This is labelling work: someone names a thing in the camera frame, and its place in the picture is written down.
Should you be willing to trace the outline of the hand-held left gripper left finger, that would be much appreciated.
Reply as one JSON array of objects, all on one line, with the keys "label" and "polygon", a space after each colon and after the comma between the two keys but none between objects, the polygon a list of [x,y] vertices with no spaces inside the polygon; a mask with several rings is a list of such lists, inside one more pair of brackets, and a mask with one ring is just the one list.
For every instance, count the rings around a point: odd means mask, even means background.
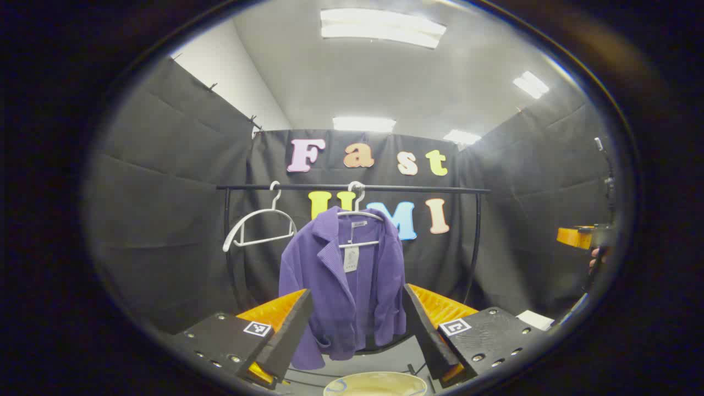
[{"label": "hand-held left gripper left finger", "polygon": [[314,310],[310,290],[293,291],[239,314],[216,311],[165,336],[179,362],[234,391],[274,391],[284,383]]}]

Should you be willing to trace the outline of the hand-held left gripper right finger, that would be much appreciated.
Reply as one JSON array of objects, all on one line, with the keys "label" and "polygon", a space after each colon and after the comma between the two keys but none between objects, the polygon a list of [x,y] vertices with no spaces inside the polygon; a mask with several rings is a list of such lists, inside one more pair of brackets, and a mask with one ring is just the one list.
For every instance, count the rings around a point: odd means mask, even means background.
[{"label": "hand-held left gripper right finger", "polygon": [[478,311],[407,283],[403,308],[431,379],[443,388],[472,380],[534,351],[547,332],[498,307]]}]

